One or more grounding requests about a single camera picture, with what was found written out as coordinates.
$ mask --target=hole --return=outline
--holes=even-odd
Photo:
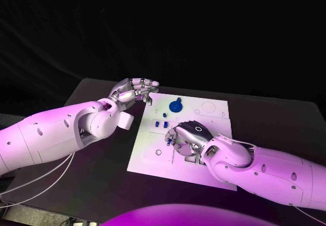
[[[295,179],[296,179],[296,174],[292,173],[292,174],[291,174],[291,180],[295,180]]]
[[[69,128],[69,121],[66,119],[63,120],[63,123],[64,123],[66,128]]]
[[[43,135],[43,132],[41,132],[41,129],[37,128],[37,134],[41,136]]]
[[[265,164],[260,166],[260,172],[263,173],[266,171],[266,166]]]

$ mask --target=blue knob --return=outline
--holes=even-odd
[[[180,112],[181,111],[181,98],[177,98],[175,101],[172,101],[168,105],[171,112]]]

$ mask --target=table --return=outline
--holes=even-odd
[[[106,97],[113,85],[112,81],[83,79],[66,105]],[[159,93],[226,100],[233,139],[326,165],[326,122],[311,102],[168,87],[159,87]],[[106,139],[76,152],[60,181],[24,203],[25,206],[97,223],[129,210],[167,203],[219,207],[279,225],[317,223],[294,207],[265,200],[240,188],[233,192],[126,172],[142,110],[144,103],[135,103],[125,111],[133,115],[129,130],[116,128]],[[9,188],[44,174],[61,160],[21,168]],[[2,195],[2,201],[17,203],[43,191],[60,176],[64,166],[43,179]],[[322,211],[305,209],[305,212],[326,222]]]

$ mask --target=black curtain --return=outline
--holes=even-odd
[[[320,6],[185,5],[142,13],[139,5],[109,2],[1,0],[0,112],[27,116],[63,106],[86,77],[144,77],[312,101],[324,115]]]

